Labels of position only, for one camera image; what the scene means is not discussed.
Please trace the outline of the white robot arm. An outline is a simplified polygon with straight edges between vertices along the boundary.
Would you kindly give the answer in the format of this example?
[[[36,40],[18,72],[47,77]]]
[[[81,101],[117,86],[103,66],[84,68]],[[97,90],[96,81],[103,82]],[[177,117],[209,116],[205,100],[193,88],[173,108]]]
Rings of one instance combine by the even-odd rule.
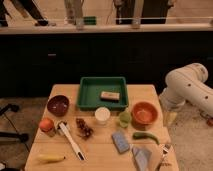
[[[174,69],[165,77],[166,87],[159,95],[162,108],[173,111],[189,101],[213,117],[213,88],[205,84],[208,70],[200,63]]]

